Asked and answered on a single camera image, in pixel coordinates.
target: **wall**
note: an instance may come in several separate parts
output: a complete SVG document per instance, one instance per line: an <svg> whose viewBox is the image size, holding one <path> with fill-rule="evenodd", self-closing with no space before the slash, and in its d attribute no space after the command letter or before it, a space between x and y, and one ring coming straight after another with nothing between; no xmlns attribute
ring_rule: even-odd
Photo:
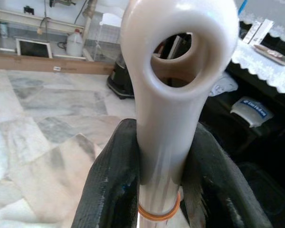
<svg viewBox="0 0 285 228"><path fill-rule="evenodd" d="M85 0L73 0L76 5L65 6L62 4L56 4L55 7L50 8L49 0L46 0L47 16L61 20L68 23L74 23L76 16L80 12ZM129 0L98 0L97 4L101 6L119 7L125 9ZM0 0L0 8L4 10L11 10L14 12L23 12L23 7L30 6L34 8L35 15L44 16L44 0ZM80 15L77 20L78 25L84 25L85 18Z"/></svg>
<svg viewBox="0 0 285 228"><path fill-rule="evenodd" d="M63 4L56 4L55 7L49 6L49 0L46 0L46 8L47 8L47 16L55 19L60 20L68 23L74 23L75 19L80 12L85 0L73 0L76 5L72 6L65 6ZM121 17L123 14L123 10L125 10L129 0L98 0L96 10L104 13L104 12L115 12L118 9L118 14ZM23 13L23 7L30 6L34 8L35 15L44 17L44 0L0 0L0 9L10 10L14 12ZM89 39L97 39L97 33L99 31L99 22L102 19L102 14L96 13L93 17L92 26L90 28ZM83 17L82 13L80 14L76 24L84 25L85 18ZM10 24L11 27L20 28L20 29L29 29L29 30L36 30L35 28L29 27L21 27L16 24ZM119 30L110 28L104 28L102 30L102 34L99 37L101 41L118 42L119 37Z"/></svg>

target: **black cable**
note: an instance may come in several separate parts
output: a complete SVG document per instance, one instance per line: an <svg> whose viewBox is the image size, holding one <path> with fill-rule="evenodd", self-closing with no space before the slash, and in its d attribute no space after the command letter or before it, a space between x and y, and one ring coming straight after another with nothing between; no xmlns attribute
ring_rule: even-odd
<svg viewBox="0 0 285 228"><path fill-rule="evenodd" d="M41 23L40 23L40 26L39 26L39 28L41 28L41 26L42 26L42 23L45 21L45 17L42 19L42 21L41 21Z"/></svg>
<svg viewBox="0 0 285 228"><path fill-rule="evenodd" d="M58 43L57 43L57 46L58 46L59 48L65 50L65 49L66 49L66 44L67 44L66 42L58 42Z"/></svg>
<svg viewBox="0 0 285 228"><path fill-rule="evenodd" d="M81 7L81 10L80 10L80 12L79 12L79 13L78 13L78 15L77 15L77 17L76 17L76 19L75 19L74 24L76 24L77 19L79 18L79 16L80 16L80 14L81 14L82 10L84 9L84 7L85 7L85 5L86 5L86 2L87 2L87 0L85 0L85 2L84 2L84 4L83 4L83 6Z"/></svg>

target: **white container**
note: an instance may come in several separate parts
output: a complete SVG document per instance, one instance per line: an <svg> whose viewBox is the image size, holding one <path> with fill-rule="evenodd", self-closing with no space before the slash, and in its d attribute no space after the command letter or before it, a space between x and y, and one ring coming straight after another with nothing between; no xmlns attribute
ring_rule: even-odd
<svg viewBox="0 0 285 228"><path fill-rule="evenodd" d="M84 43L80 35L79 29L75 29L75 32L67 38L66 53L69 56L82 56L82 49Z"/></svg>
<svg viewBox="0 0 285 228"><path fill-rule="evenodd" d="M183 32L193 33L186 54L168 60L153 55L164 39ZM233 0L130 1L122 22L121 49L135 93L139 203L149 214L163 216L174 207L200 112L237 40ZM188 84L170 87L161 82L165 78Z"/></svg>

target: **orange rubber ring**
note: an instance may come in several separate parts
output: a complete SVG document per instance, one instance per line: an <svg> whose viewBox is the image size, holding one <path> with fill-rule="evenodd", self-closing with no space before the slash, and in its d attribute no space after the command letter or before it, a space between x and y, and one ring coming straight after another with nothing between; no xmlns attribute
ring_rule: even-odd
<svg viewBox="0 0 285 228"><path fill-rule="evenodd" d="M181 203L181 195L178 193L177 194L177 198L176 198L176 203L173 207L173 209L165 214L165 215L153 215L148 213L147 211L145 211L141 205L138 206L138 212L141 214L141 216L143 216L144 218L150 220L150 221L154 221L154 222L162 222L162 221L166 221L171 219L176 212L178 211L178 209L180 208L180 203Z"/></svg>

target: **handle hole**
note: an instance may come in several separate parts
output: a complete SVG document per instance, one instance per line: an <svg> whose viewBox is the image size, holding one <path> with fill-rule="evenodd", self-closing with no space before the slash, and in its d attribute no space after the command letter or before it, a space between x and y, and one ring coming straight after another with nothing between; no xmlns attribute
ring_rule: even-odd
<svg viewBox="0 0 285 228"><path fill-rule="evenodd" d="M202 71L208 57L203 39L192 33L181 33L161 42L151 58L156 77L170 87L190 84Z"/></svg>

